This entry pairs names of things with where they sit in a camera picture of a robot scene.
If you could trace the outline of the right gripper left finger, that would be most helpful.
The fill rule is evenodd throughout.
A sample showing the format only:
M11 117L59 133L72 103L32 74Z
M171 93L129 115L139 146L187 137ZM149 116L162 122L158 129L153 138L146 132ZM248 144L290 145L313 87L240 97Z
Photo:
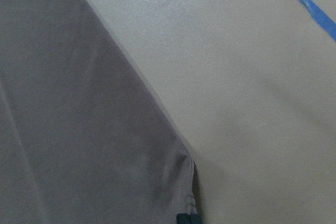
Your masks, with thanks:
M190 224L190 215L188 213L181 213L176 215L177 224Z

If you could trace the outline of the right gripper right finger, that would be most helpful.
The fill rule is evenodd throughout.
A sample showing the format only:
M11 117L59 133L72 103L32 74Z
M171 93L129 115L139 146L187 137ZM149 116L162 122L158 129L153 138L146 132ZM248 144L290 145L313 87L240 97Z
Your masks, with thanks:
M203 224L200 214L190 214L190 224Z

